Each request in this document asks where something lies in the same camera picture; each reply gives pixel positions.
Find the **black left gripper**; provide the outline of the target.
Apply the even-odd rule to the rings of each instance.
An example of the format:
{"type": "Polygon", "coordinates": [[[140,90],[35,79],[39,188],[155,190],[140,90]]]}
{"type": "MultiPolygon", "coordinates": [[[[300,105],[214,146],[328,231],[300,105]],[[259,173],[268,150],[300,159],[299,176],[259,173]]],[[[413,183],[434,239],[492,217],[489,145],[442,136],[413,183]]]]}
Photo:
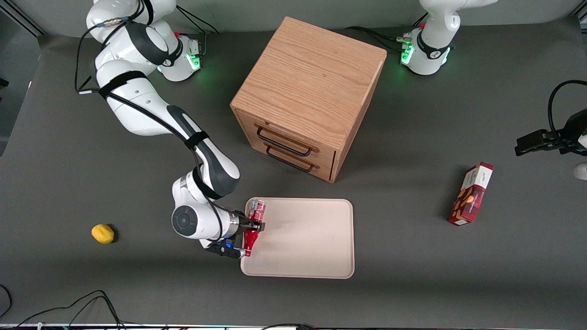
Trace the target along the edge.
{"type": "Polygon", "coordinates": [[[571,115],[562,129],[555,130],[558,140],[549,130],[536,130],[516,140],[515,154],[520,157],[532,152],[558,150],[560,154],[586,156],[587,149],[579,142],[579,138],[586,133],[586,127],[587,109],[583,109],[571,115]]]}

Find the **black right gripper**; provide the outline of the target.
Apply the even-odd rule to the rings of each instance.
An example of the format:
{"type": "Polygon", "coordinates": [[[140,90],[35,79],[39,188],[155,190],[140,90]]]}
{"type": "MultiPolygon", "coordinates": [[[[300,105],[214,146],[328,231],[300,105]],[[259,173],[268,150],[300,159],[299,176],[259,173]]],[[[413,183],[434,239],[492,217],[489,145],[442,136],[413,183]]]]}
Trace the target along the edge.
{"type": "Polygon", "coordinates": [[[243,249],[252,249],[254,246],[254,231],[264,231],[266,224],[259,221],[252,221],[243,212],[236,212],[239,220],[239,228],[236,233],[236,242],[243,249]]]}

